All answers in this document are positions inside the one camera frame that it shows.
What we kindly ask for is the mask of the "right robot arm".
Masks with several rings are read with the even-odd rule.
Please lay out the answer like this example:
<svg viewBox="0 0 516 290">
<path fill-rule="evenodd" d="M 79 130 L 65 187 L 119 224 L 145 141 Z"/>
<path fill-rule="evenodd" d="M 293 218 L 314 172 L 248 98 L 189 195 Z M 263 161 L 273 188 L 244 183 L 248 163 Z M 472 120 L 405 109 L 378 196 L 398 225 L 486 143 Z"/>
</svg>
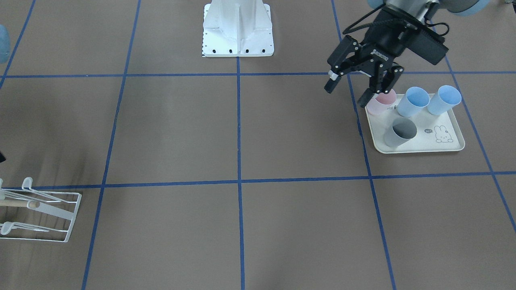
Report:
<svg viewBox="0 0 516 290">
<path fill-rule="evenodd" d="M 10 57 L 10 36 L 7 28 L 0 25 L 0 63 L 5 64 Z"/>
</svg>

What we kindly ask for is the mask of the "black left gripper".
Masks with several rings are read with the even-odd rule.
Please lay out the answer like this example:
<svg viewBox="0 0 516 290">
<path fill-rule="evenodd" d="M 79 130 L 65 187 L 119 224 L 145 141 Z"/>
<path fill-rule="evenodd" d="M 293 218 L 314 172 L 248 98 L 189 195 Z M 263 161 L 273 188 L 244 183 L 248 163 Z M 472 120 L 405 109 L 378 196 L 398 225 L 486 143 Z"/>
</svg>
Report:
<svg viewBox="0 0 516 290">
<path fill-rule="evenodd" d="M 369 76 L 359 107 L 365 108 L 375 94 L 392 90 L 402 74 L 395 58 L 405 50 L 399 36 L 407 29 L 409 17 L 400 8 L 381 8 L 373 22 L 347 28 L 327 59 L 331 68 L 324 90 L 331 94 L 344 75 L 359 71 Z"/>
</svg>

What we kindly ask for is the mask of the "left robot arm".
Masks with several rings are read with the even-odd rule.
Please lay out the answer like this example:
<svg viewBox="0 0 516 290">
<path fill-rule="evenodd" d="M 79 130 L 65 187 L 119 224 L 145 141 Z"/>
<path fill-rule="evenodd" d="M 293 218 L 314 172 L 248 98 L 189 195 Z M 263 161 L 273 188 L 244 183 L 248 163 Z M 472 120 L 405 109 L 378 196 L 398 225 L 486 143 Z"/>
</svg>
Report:
<svg viewBox="0 0 516 290">
<path fill-rule="evenodd" d="M 405 68 L 395 59 L 408 49 L 437 65 L 448 52 L 445 34 L 433 31 L 431 19 L 440 9 L 468 16 L 481 11 L 487 0 L 370 0 L 372 11 L 343 30 L 343 39 L 328 57 L 332 93 L 352 72 L 369 77 L 369 85 L 357 104 L 365 107 L 381 93 L 389 93 Z"/>
</svg>

